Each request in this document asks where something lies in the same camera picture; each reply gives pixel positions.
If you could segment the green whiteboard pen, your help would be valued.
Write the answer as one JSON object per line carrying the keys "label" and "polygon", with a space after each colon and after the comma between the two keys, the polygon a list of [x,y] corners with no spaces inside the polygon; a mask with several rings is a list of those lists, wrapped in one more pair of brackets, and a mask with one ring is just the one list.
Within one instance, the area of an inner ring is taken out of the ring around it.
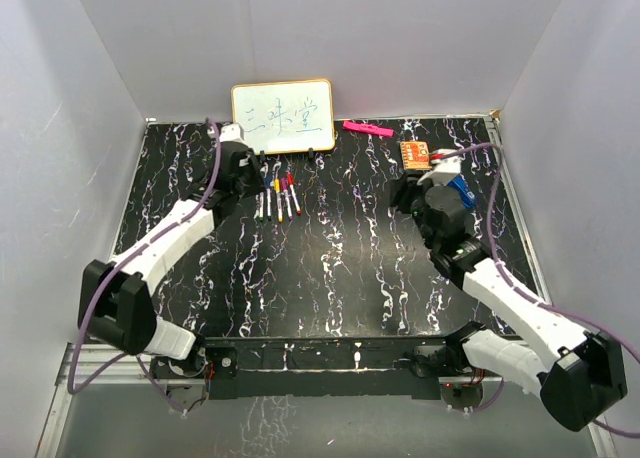
{"label": "green whiteboard pen", "polygon": [[264,211],[265,211],[265,192],[261,192],[259,194],[258,200],[258,219],[260,222],[264,222]]}

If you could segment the blue whiteboard pen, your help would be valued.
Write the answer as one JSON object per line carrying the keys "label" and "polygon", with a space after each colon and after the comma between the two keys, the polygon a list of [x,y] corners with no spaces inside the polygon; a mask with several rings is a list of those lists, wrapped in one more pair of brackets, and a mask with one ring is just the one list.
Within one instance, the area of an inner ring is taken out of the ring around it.
{"label": "blue whiteboard pen", "polygon": [[271,221],[272,220],[272,210],[271,210],[271,203],[272,203],[272,199],[271,199],[271,190],[272,188],[269,189],[265,189],[265,210],[266,210],[266,217],[267,220]]}

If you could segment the yellow whiteboard pen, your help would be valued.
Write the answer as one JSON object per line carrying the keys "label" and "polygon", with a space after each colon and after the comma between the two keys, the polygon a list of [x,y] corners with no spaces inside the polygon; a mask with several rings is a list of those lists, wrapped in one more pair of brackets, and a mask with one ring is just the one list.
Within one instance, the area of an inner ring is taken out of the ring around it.
{"label": "yellow whiteboard pen", "polygon": [[275,195],[276,195],[277,219],[279,223],[282,223],[284,218],[284,213],[283,213],[281,189],[279,192],[275,190]]}

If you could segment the purple whiteboard pen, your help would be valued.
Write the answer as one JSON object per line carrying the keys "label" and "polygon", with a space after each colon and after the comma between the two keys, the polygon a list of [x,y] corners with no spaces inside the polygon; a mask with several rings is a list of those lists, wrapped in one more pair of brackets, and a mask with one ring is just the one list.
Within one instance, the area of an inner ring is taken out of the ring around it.
{"label": "purple whiteboard pen", "polygon": [[285,210],[286,210],[286,214],[288,217],[288,220],[291,221],[293,219],[293,213],[292,213],[292,209],[291,209],[291,203],[290,203],[290,198],[289,198],[289,190],[282,190],[282,195],[283,195],[283,199],[284,199],[284,203],[285,203]]}

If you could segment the red whiteboard pen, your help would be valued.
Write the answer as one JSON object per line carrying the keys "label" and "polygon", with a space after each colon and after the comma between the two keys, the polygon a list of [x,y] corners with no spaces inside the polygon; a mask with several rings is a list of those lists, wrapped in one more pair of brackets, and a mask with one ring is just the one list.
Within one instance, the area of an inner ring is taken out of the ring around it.
{"label": "red whiteboard pen", "polygon": [[293,203],[294,203],[294,207],[295,207],[295,210],[296,210],[296,214],[298,216],[301,216],[301,207],[300,207],[299,200],[298,200],[298,197],[297,197],[297,194],[296,194],[296,191],[295,191],[295,186],[294,185],[292,185],[292,186],[288,185],[288,188],[289,188],[291,197],[293,199]]}

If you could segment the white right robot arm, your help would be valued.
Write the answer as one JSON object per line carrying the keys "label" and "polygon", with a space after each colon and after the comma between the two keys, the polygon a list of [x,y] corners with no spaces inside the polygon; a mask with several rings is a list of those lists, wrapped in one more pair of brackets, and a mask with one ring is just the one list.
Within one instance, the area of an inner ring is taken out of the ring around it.
{"label": "white right robot arm", "polygon": [[528,294],[471,233],[471,212],[456,189],[405,172],[391,185],[390,205],[412,217],[435,269],[501,316],[523,341],[508,341],[469,322],[446,336],[444,349],[431,361],[460,375],[474,368],[496,373],[536,395],[556,422],[574,432],[626,397],[621,344]]}

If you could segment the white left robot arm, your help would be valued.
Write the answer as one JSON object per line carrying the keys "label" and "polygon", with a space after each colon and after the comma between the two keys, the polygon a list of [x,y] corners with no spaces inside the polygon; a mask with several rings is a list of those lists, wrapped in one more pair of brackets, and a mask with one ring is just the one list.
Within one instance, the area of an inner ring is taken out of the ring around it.
{"label": "white left robot arm", "polygon": [[194,377],[207,354],[196,334],[161,318],[152,297],[173,267],[214,232],[238,202],[264,190],[258,159],[241,138],[216,145],[208,182],[191,185],[143,238],[108,262],[83,271],[78,331],[128,354],[165,356],[182,375]]}

